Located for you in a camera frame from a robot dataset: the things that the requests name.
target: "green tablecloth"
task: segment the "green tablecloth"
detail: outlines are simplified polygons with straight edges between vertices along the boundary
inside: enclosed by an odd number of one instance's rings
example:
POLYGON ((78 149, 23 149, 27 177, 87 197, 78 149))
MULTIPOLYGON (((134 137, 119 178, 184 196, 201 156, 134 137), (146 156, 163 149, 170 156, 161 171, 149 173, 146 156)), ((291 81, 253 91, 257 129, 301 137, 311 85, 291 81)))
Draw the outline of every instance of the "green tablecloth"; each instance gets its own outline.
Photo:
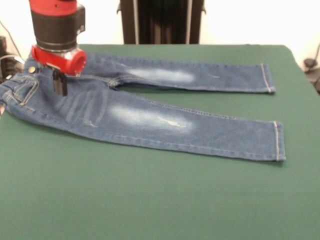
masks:
POLYGON ((320 98, 284 46, 84 45, 88 52, 269 64, 275 95, 123 88, 284 125, 263 163, 109 144, 0 120, 1 240, 318 240, 320 98))

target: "jeans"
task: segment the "jeans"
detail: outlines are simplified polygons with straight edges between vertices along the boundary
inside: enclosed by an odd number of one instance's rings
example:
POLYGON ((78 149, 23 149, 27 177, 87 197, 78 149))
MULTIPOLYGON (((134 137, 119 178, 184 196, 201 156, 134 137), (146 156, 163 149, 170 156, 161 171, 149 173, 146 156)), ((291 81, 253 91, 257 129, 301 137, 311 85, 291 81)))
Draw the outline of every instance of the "jeans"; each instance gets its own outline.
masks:
POLYGON ((17 118, 104 142, 145 148, 283 161, 283 125, 163 104, 117 89, 138 85, 243 93, 274 93, 269 68, 186 63, 88 53, 68 95, 53 91, 53 70, 27 60, 24 72, 0 85, 0 104, 17 118), (28 73, 29 67, 36 72, 28 73))

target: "stitching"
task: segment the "stitching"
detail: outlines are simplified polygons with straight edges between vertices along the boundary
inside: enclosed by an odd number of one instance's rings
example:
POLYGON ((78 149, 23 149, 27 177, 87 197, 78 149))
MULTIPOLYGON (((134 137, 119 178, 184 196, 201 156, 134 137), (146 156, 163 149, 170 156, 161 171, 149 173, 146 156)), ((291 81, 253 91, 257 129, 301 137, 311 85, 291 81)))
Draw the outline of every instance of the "stitching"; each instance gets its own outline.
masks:
POLYGON ((34 85, 31 88, 31 90, 28 92, 28 94, 25 96, 24 100, 21 102, 22 105, 25 105, 28 103, 28 101, 31 99, 31 97, 35 94, 35 92, 38 90, 39 82, 37 80, 34 80, 34 85))
MULTIPOLYGON (((136 98, 145 101, 147 103, 153 104, 153 105, 158 105, 158 106, 162 106, 162 107, 166 107, 169 109, 177 109, 177 110, 181 110, 187 113, 192 113, 192 114, 197 114, 197 115, 201 115, 201 116, 208 116, 208 117, 217 117, 217 118, 221 118, 221 119, 229 119, 229 120, 239 120, 239 121, 250 121, 246 118, 243 117, 233 117, 233 116, 226 116, 226 115, 220 115, 220 114, 214 114, 214 113, 208 113, 208 112, 204 112, 204 111, 198 111, 198 110, 193 110, 193 109, 189 109, 189 108, 184 108, 184 107, 179 107, 179 106, 174 106, 174 105, 167 105, 161 102, 157 102, 157 101, 152 101, 140 96, 135 95, 136 98)), ((267 121, 262 121, 262 120, 251 120, 254 122, 260 122, 260 123, 268 123, 267 121)))
POLYGON ((275 129, 276 160, 279 161, 278 126, 276 121, 274 121, 273 123, 274 123, 274 129, 275 129))
POLYGON ((16 94, 18 94, 18 92, 19 92, 24 86, 29 85, 29 84, 30 84, 29 82, 22 84, 17 90, 15 90, 15 93, 13 94, 13 96, 16 96, 16 94))
POLYGON ((216 63, 207 63, 207 62, 187 62, 187 61, 180 61, 180 60, 167 60, 167 59, 160 59, 160 58, 147 58, 147 57, 125 57, 125 56, 119 56, 119 55, 109 55, 109 54, 101 54, 101 53, 96 53, 95 56, 89 55, 89 58, 92 57, 92 60, 95 61, 96 63, 101 63, 102 61, 114 61, 114 60, 121 60, 123 62, 127 61, 137 61, 137 62, 149 62, 149 63, 168 63, 168 65, 185 65, 185 66, 197 66, 197 65, 202 65, 202 66, 210 66, 210 67, 224 67, 224 68, 252 68, 252 67, 259 67, 259 65, 241 65, 241 64, 216 64, 216 63))
POLYGON ((11 100, 11 99, 14 100, 17 104, 19 104, 19 102, 18 102, 14 97, 12 97, 11 95, 9 95, 7 100, 9 101, 9 100, 11 100))
POLYGON ((270 89, 270 87, 268 85, 268 82, 267 82, 266 73, 265 73, 265 67, 264 67, 263 63, 261 64, 261 69, 262 69, 262 75, 263 75, 264 83, 265 83, 265 85, 266 85, 266 87, 268 89, 268 92, 271 93, 271 89, 270 89))

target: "cable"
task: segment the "cable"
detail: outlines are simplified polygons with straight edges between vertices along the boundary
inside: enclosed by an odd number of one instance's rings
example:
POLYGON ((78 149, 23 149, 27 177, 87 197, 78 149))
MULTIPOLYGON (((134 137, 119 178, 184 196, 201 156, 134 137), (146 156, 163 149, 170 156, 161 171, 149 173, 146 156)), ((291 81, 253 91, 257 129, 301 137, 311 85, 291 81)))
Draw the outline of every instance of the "cable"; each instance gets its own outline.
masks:
POLYGON ((0 25, 1 25, 1 26, 4 28, 4 30, 8 33, 9 38, 10 38, 11 42, 13 43, 13 46, 14 46, 16 52, 18 53, 19 57, 22 58, 21 53, 20 53, 19 49, 17 48, 17 45, 16 45, 14 39, 12 38, 10 32, 8 31, 8 29, 5 27, 5 25, 4 25, 1 21, 0 21, 0 25))
POLYGON ((16 61, 18 61, 22 64, 25 64, 25 61, 20 56, 14 55, 14 54, 4 55, 4 56, 0 57, 0 62, 1 62, 1 60, 7 59, 7 58, 14 58, 16 61))
POLYGON ((315 54, 315 58, 314 58, 315 61, 317 60, 317 58, 319 56, 319 50, 320 50, 320 43, 319 43, 318 48, 316 50, 316 54, 315 54))

